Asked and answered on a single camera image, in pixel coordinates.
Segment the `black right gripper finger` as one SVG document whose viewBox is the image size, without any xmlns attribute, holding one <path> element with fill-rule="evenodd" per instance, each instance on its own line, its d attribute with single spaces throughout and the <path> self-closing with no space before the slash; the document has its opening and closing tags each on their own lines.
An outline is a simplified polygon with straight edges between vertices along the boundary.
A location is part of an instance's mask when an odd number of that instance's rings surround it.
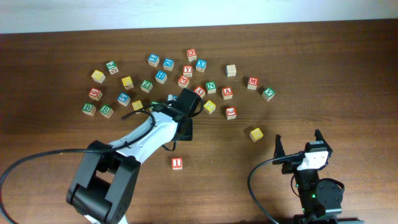
<svg viewBox="0 0 398 224">
<path fill-rule="evenodd" d="M 282 164 L 283 160 L 281 158 L 285 157 L 285 151 L 281 142 L 281 136 L 276 134 L 275 136 L 275 149 L 274 149 L 274 157 L 273 164 Z"/>
<path fill-rule="evenodd" d="M 325 142 L 325 139 L 324 139 L 324 137 L 323 137 L 323 135 L 322 135 L 322 133 L 321 133 L 321 131 L 319 129 L 315 130 L 314 136 L 315 136 L 315 140 L 316 141 Z"/>
</svg>

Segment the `red I block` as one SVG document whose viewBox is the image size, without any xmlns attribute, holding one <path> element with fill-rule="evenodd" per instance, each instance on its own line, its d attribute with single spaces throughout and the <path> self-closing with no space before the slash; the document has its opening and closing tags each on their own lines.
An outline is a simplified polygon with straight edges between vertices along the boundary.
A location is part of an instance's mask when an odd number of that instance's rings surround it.
<svg viewBox="0 0 398 224">
<path fill-rule="evenodd" d="M 172 158 L 172 169 L 173 170 L 182 170 L 183 169 L 183 163 L 182 163 L 182 158 Z"/>
</svg>

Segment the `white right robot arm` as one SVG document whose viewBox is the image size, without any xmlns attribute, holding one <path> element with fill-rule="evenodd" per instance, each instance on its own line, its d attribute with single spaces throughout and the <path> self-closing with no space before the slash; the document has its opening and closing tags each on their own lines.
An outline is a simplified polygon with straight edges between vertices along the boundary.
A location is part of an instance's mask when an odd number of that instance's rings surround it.
<svg viewBox="0 0 398 224">
<path fill-rule="evenodd" d="M 273 164 L 281 164 L 281 173 L 292 174 L 298 185 L 303 213 L 294 216 L 294 223 L 338 223 L 345 186 L 335 179 L 319 178 L 318 172 L 328 165 L 333 150 L 320 130 L 315 130 L 314 136 L 303 151 L 287 155 L 281 136 L 276 135 Z"/>
</svg>

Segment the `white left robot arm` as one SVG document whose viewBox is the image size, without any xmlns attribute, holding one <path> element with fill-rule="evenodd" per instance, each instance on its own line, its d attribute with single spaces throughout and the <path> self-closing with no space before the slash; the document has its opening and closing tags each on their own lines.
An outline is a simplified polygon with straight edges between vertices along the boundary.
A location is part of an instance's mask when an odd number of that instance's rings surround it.
<svg viewBox="0 0 398 224">
<path fill-rule="evenodd" d="M 67 203 L 91 223 L 126 223 L 141 165 L 168 142 L 192 140 L 192 119 L 202 109 L 201 97 L 184 88 L 176 100 L 141 109 L 148 119 L 121 139 L 92 142 L 68 189 Z"/>
</svg>

